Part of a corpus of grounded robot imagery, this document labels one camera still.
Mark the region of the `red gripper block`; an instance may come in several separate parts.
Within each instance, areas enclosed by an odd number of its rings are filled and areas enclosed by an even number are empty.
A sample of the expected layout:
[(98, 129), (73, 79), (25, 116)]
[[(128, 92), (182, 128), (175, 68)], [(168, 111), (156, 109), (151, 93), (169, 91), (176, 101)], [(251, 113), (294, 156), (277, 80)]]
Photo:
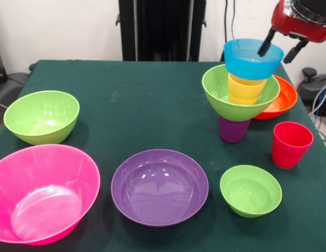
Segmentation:
[(280, 0), (273, 11), (271, 25), (257, 52), (260, 57), (268, 52), (276, 32), (302, 39), (284, 57), (284, 64), (291, 63), (309, 42), (322, 43), (326, 40), (326, 16), (312, 11), (302, 1)]

